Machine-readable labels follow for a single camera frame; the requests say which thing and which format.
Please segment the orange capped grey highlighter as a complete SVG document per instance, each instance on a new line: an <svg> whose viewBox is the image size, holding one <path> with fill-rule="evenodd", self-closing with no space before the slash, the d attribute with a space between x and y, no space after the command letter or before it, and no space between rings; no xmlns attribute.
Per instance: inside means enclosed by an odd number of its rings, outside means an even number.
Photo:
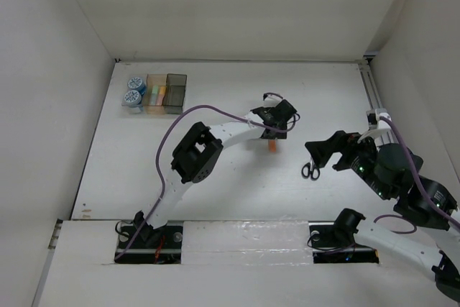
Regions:
<svg viewBox="0 0 460 307"><path fill-rule="evenodd" d="M277 152L277 141L275 139L270 139L268 141L268 148L271 153Z"/></svg>

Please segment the yellow capped orange highlighter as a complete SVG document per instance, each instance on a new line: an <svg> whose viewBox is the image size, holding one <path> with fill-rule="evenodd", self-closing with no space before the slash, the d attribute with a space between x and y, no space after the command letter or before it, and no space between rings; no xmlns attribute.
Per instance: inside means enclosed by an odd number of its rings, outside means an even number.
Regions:
<svg viewBox="0 0 460 307"><path fill-rule="evenodd" d="M156 105L161 106L166 94L167 86L160 86L157 94Z"/></svg>

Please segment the green capped highlighter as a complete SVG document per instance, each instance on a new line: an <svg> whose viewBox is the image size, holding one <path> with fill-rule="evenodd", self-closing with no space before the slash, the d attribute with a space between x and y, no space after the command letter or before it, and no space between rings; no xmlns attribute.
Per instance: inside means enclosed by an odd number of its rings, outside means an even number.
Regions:
<svg viewBox="0 0 460 307"><path fill-rule="evenodd" d="M157 99L158 91L159 91L159 86L154 85L152 87L152 90L151 90L150 95L149 95L149 105L150 106L155 106L156 105L156 99Z"/></svg>

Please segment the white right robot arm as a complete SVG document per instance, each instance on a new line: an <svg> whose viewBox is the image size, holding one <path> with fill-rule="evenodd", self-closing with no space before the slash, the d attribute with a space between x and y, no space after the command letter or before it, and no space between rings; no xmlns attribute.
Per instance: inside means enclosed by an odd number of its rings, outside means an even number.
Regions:
<svg viewBox="0 0 460 307"><path fill-rule="evenodd" d="M436 288L459 301L459 205L442 184L423 177L423 159L400 144L377 146L370 136L337 131L324 141L306 142L311 164L324 168L339 153L336 171L351 170L383 201L394 199L397 218L433 239L429 247L380 226L354 209L343 209L324 233L310 240L327 253L355 244L385 252L420 270Z"/></svg>

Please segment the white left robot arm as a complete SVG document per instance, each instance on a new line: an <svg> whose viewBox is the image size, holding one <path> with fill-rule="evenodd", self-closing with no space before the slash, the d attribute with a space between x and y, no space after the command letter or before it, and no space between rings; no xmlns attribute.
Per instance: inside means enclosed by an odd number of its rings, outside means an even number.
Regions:
<svg viewBox="0 0 460 307"><path fill-rule="evenodd" d="M189 113L208 109L230 118L230 122L207 126L196 122L172 151L170 169L165 175L160 168L160 156L166 140L179 121ZM134 238L143 246L153 248L160 242L170 213L193 185L203 182L212 172L221 153L234 145L253 139L285 139L295 126L298 111L286 99L274 106L252 109L236 116L214 106L194 106L181 114L166 131L155 155L155 168L160 178L156 201L138 211L132 224Z"/></svg>

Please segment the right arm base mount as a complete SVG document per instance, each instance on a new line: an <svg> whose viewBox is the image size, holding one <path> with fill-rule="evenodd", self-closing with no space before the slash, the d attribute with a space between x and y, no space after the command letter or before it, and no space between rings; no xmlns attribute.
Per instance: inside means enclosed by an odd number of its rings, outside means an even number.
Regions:
<svg viewBox="0 0 460 307"><path fill-rule="evenodd" d="M354 235L365 217L352 209L344 209L334 221L309 223L307 246L312 249L314 264L379 264L377 251L357 244Z"/></svg>

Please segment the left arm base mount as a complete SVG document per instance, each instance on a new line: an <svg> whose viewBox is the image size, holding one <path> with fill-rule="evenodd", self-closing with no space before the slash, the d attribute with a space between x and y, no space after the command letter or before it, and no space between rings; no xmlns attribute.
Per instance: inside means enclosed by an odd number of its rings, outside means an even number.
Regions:
<svg viewBox="0 0 460 307"><path fill-rule="evenodd" d="M183 223L168 223L157 229L151 242L138 235L129 243L136 229L130 223L119 221L115 226L118 235L114 262L126 265L178 265L181 263Z"/></svg>

